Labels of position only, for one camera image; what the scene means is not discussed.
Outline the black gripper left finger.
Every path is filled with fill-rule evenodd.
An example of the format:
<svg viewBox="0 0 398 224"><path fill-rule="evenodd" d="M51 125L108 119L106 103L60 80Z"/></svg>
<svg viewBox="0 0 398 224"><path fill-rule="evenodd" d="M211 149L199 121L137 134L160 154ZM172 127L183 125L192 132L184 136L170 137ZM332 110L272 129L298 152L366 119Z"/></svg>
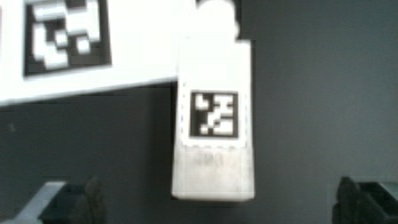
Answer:
<svg viewBox="0 0 398 224"><path fill-rule="evenodd" d="M106 224L103 185L96 178L81 184L48 181L23 207L26 224Z"/></svg>

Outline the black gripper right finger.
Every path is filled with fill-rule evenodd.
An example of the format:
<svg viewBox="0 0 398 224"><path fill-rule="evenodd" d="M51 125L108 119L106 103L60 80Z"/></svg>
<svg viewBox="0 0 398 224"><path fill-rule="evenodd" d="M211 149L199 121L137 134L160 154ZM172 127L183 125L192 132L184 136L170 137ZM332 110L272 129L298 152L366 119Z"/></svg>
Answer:
<svg viewBox="0 0 398 224"><path fill-rule="evenodd" d="M355 182L343 177L334 224L398 224L398 182Z"/></svg>

